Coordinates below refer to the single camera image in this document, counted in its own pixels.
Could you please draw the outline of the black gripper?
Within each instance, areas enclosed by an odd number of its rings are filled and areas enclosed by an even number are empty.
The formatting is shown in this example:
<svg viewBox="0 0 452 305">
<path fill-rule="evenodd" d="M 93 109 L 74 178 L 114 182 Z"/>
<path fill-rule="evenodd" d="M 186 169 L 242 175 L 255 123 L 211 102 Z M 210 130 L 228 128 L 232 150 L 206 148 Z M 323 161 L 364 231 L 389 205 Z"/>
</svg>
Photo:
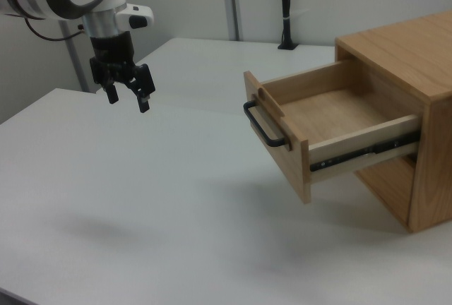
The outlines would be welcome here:
<svg viewBox="0 0 452 305">
<path fill-rule="evenodd" d="M 93 79 L 105 88 L 110 104 L 119 101 L 114 82 L 123 83 L 133 91 L 141 113 L 150 109 L 150 95 L 155 84 L 147 64 L 135 66 L 131 33 L 123 32 L 112 37 L 90 38 L 94 57 L 90 59 Z"/>
</svg>

